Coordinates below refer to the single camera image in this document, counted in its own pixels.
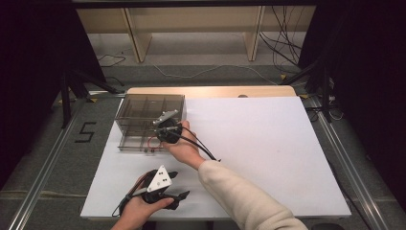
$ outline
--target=black wire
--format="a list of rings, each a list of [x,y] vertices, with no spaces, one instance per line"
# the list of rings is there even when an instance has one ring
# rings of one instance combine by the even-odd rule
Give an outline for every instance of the black wire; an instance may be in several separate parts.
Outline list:
[[[200,146],[198,143],[194,142],[193,140],[191,140],[191,139],[189,139],[189,138],[187,138],[187,137],[184,137],[184,136],[182,136],[182,135],[179,135],[179,134],[177,134],[177,133],[175,133],[175,132],[172,132],[172,131],[168,131],[168,133],[170,133],[170,134],[172,134],[172,135],[175,135],[175,136],[177,136],[177,137],[179,137],[179,138],[182,138],[182,139],[185,140],[185,141],[190,142],[191,144],[193,144],[193,145],[199,147],[201,150],[203,150],[204,152],[206,152],[206,154],[210,157],[210,159],[215,160],[215,161],[217,160],[217,159],[214,158],[214,156],[213,156],[209,151],[207,151],[206,149],[204,149],[202,146]]]
[[[281,32],[279,33],[277,40],[279,40],[280,37],[281,37]],[[277,50],[278,43],[275,43],[275,45],[274,45],[273,47],[272,47],[271,45],[269,45],[266,41],[265,41],[265,44],[267,44],[268,47],[273,51],[273,53],[272,53],[272,62],[274,63],[274,66],[275,66],[279,71],[283,72],[283,68],[280,68],[280,67],[278,66],[277,62],[276,62],[276,53],[281,55],[281,52],[279,52],[279,51]],[[284,57],[286,60],[288,60],[288,61],[290,61],[290,62],[292,63],[292,61],[291,61],[289,58],[287,58],[287,57],[285,57],[285,56],[283,56],[283,57]]]
[[[295,66],[298,66],[298,64],[296,64],[295,62],[293,62],[291,59],[289,59],[289,57],[285,56],[284,54],[282,54],[280,51],[278,51],[275,47],[272,47],[263,37],[262,34],[259,34],[260,38],[262,38],[263,42],[265,42],[265,44],[268,46],[269,49],[271,49],[274,53],[277,53],[278,55],[282,56],[283,58],[285,58],[287,61],[289,61],[290,63],[292,63]]]
[[[206,150],[206,151],[208,151],[209,153],[210,153],[210,155],[212,155],[212,153],[209,151],[209,149],[203,144],[203,142],[201,142],[198,138],[197,138],[197,136],[196,135],[194,135],[194,133],[190,130],[190,129],[188,129],[188,128],[186,128],[186,127],[183,127],[185,130],[187,130],[191,135],[193,135],[193,137],[194,138],[196,138],[196,140],[204,147],[204,149]]]
[[[106,77],[107,79],[114,79],[114,80],[116,80],[121,86],[124,86],[124,84],[120,81],[120,80],[118,80],[117,78],[114,78],[114,77]]]
[[[281,34],[281,31],[280,31],[277,40],[279,40],[281,38],[281,35],[282,34]],[[272,50],[274,51],[274,53],[272,54],[272,61],[274,62],[275,66],[278,66],[278,64],[276,62],[276,58],[277,58],[276,54],[281,54],[281,49],[283,48],[283,45],[282,45],[280,50],[277,50],[277,46],[278,46],[278,43],[275,43],[275,46],[272,48]],[[288,60],[291,63],[294,63],[291,59],[289,59],[287,57],[285,59]]]
[[[132,198],[132,197],[134,197],[135,195],[133,195],[134,194],[134,192],[137,190],[137,188],[138,187],[140,187],[140,185],[141,185],[141,183],[143,183],[145,180],[146,180],[146,178],[147,178],[147,176],[151,173],[152,171],[149,171],[149,172],[147,172],[143,177],[141,177],[140,178],[140,180],[131,188],[131,190],[125,195],[125,197],[130,197],[130,198]],[[113,213],[111,214],[111,217],[113,217],[113,218],[116,218],[116,217],[118,217],[120,214],[118,214],[118,215],[114,215],[115,213],[116,213],[116,211],[118,210],[118,209],[120,209],[120,206],[122,205],[122,203],[120,202],[120,204],[117,206],[117,208],[113,211]]]
[[[327,162],[328,162],[328,164],[329,164],[329,166],[330,166],[330,168],[331,168],[331,171],[332,171],[332,174],[333,174],[334,177],[335,177],[335,180],[337,181],[338,187],[341,189],[341,191],[343,192],[343,194],[347,197],[347,199],[350,201],[350,203],[352,204],[352,206],[355,208],[356,212],[358,213],[358,215],[360,216],[360,218],[362,219],[362,221],[364,221],[364,223],[365,223],[365,225],[367,226],[367,228],[368,228],[369,230],[372,230],[371,227],[370,227],[370,225],[368,224],[367,220],[362,216],[361,211],[360,211],[360,210],[358,209],[358,207],[355,205],[354,201],[351,199],[350,195],[347,193],[347,191],[344,189],[344,186],[341,184],[340,180],[338,179],[337,171],[335,171],[334,166],[332,165],[332,163],[331,163],[329,160],[328,160]]]
[[[111,66],[114,66],[114,65],[116,65],[116,64],[118,64],[120,62],[125,61],[125,57],[123,57],[123,56],[111,56],[111,55],[104,55],[104,56],[100,57],[98,60],[102,60],[105,57],[121,58],[121,60],[119,60],[119,61],[117,61],[117,62],[115,62],[114,64],[111,64],[111,65],[102,65],[101,67],[111,67]]]
[[[285,25],[284,25],[284,30],[285,30],[285,32],[286,32],[286,37],[288,37],[288,35],[287,35],[287,25],[289,25],[290,17],[292,16],[292,12],[295,10],[295,8],[296,8],[296,7],[293,7],[292,10],[290,11],[289,18],[287,19],[287,22],[286,22]],[[296,60],[296,58],[299,58],[299,55],[296,53],[296,50],[295,50],[295,49],[293,48],[293,46],[292,46],[293,42],[291,42],[290,40],[288,40],[288,43],[289,43],[290,54],[292,55],[293,59],[294,59],[295,62],[297,63],[298,61]]]
[[[299,55],[296,53],[296,50],[294,49],[294,44],[293,44],[293,42],[291,42],[290,40],[289,40],[289,36],[288,36],[288,34],[287,34],[287,23],[286,23],[286,13],[287,13],[287,8],[286,8],[286,6],[284,6],[283,7],[283,22],[281,23],[281,21],[280,21],[280,19],[278,18],[278,16],[277,16],[277,14],[276,14],[276,12],[275,12],[275,9],[274,9],[274,7],[272,7],[272,11],[273,11],[273,13],[275,14],[275,17],[276,17],[276,19],[277,19],[277,21],[278,21],[278,24],[279,24],[279,26],[280,26],[280,28],[281,28],[281,30],[280,30],[280,35],[279,35],[279,37],[283,37],[285,40],[286,40],[286,42],[287,42],[287,45],[289,46],[289,51],[290,51],[290,54],[292,55],[292,57],[293,57],[293,60],[294,60],[294,64],[297,66],[297,64],[296,64],[296,59],[295,59],[295,56],[298,58],[299,57]],[[296,22],[296,26],[295,26],[295,30],[296,30],[296,27],[297,27],[297,25],[298,25],[298,23],[299,23],[299,19],[298,19],[298,21]]]
[[[284,44],[284,45],[289,45],[289,43],[287,43],[287,42],[283,42],[283,41],[279,41],[279,40],[276,40],[276,39],[272,39],[271,37],[267,36],[267,35],[264,34],[263,32],[261,32],[261,34],[262,34],[264,37],[266,37],[268,40],[270,40],[270,41],[277,42],[277,43]],[[295,47],[295,48],[297,48],[297,49],[302,50],[302,47],[300,47],[300,46],[298,46],[298,45],[295,45],[295,44],[290,44],[290,45],[293,46],[293,47]]]
[[[301,13],[299,14],[299,17],[298,17],[298,21],[296,22],[296,25],[295,25],[295,29],[293,29],[292,41],[293,41],[293,37],[295,37],[296,28],[298,28],[299,20],[302,18],[302,14],[304,11],[305,11],[305,7],[302,7]]]
[[[337,105],[330,105],[328,107],[328,109],[337,108],[337,107],[338,107]],[[323,109],[324,108],[322,106],[319,106],[319,107],[306,107],[305,108],[306,111],[318,111],[318,112],[323,111]]]
[[[314,112],[313,116],[311,118],[309,118],[311,123],[317,122],[319,120],[318,114],[320,111],[313,111],[313,112]]]

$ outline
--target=white table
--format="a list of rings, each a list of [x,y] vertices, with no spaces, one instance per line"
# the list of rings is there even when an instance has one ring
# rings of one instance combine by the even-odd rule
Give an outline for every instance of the white table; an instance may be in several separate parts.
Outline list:
[[[350,215],[299,98],[187,97],[186,107],[191,129],[212,154],[258,184],[296,217]],[[166,193],[191,193],[177,210],[158,211],[151,220],[229,219],[200,185],[196,171],[169,153],[120,152],[121,136],[114,124],[80,214],[83,218],[112,219],[137,178],[165,165],[169,172],[179,172]]]

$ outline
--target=gray floor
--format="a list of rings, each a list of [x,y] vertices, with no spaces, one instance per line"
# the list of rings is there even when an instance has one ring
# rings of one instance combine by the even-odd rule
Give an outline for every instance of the gray floor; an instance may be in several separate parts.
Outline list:
[[[99,57],[106,54],[119,54],[126,57],[119,66],[103,68],[107,77],[117,78],[124,83],[124,86],[121,86],[115,79],[108,78],[108,82],[117,88],[155,85],[256,85],[281,81],[281,71],[269,66],[273,64],[273,56],[265,46],[262,46],[263,44],[259,45],[256,61],[246,60],[245,49],[239,34],[182,34],[178,37],[178,41],[176,34],[158,34],[152,40],[146,62],[141,64],[131,61],[132,54],[128,50],[130,46],[125,36],[93,34],[90,38]],[[117,60],[117,58],[105,59],[101,61],[101,65],[110,65]],[[278,59],[276,62],[281,64],[283,60]],[[153,65],[157,65],[165,74],[173,76],[163,76]],[[211,70],[214,65],[224,66]],[[297,70],[293,66],[284,65],[283,68],[293,72]],[[179,78],[179,76],[190,77],[198,73],[201,74],[193,78]],[[305,82],[305,79],[294,83],[298,94],[305,92],[302,82]],[[92,85],[88,85],[88,88],[98,89]],[[312,99],[304,100],[304,106],[310,106]],[[112,221],[90,221],[80,218],[79,213],[98,167],[103,144],[107,139],[119,102],[119,98],[98,99],[95,103],[86,103],[83,106],[25,229],[109,229],[112,226],[114,223]],[[3,188],[0,194],[0,229],[6,229],[10,224],[15,211],[25,194],[31,189],[61,132],[61,110],[61,104],[56,99],[53,113],[49,114],[40,135],[37,136],[33,150],[23,157]],[[87,138],[79,134],[82,125],[86,122],[95,123],[86,129],[93,131],[95,135],[90,143],[78,143],[77,140]],[[327,159],[337,171],[338,180],[365,217],[360,199],[343,171],[336,151],[323,129],[321,119],[312,124]],[[405,213],[385,186],[373,163],[365,156],[364,149],[348,121],[344,117],[340,121],[333,120],[332,125],[368,191],[372,194],[382,218],[388,224],[388,229],[406,229]],[[352,211],[350,218],[306,218],[302,221],[309,228],[318,222],[336,222],[345,229],[367,229],[354,207],[350,202],[348,204]],[[207,229],[207,225],[205,222],[158,222],[156,229]],[[214,223],[214,229],[228,230],[237,229],[237,227],[231,221],[219,221]]]

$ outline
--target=white sweater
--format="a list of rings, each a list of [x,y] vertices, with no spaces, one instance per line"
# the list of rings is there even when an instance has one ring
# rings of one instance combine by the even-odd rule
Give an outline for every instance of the white sweater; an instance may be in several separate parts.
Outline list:
[[[289,209],[221,163],[205,161],[198,174],[205,189],[240,229],[307,229]]]

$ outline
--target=black device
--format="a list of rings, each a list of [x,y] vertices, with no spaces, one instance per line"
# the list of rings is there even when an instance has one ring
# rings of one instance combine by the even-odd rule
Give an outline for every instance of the black device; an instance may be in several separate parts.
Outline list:
[[[155,134],[160,141],[175,144],[178,142],[180,134],[182,134],[182,124],[176,123],[174,119],[169,118],[159,124]]]
[[[115,213],[117,209],[119,210],[119,216],[121,216],[125,205],[135,196],[140,196],[146,203],[155,203],[160,199],[171,197],[174,201],[165,207],[165,209],[176,210],[177,207],[179,207],[179,202],[186,199],[191,192],[186,191],[180,195],[164,194],[164,191],[171,185],[171,179],[176,177],[176,175],[178,175],[178,172],[167,172],[164,166],[161,166],[158,170],[147,172],[139,179],[134,187],[132,187],[128,194],[125,195],[119,206],[114,210],[112,216],[116,217]]]

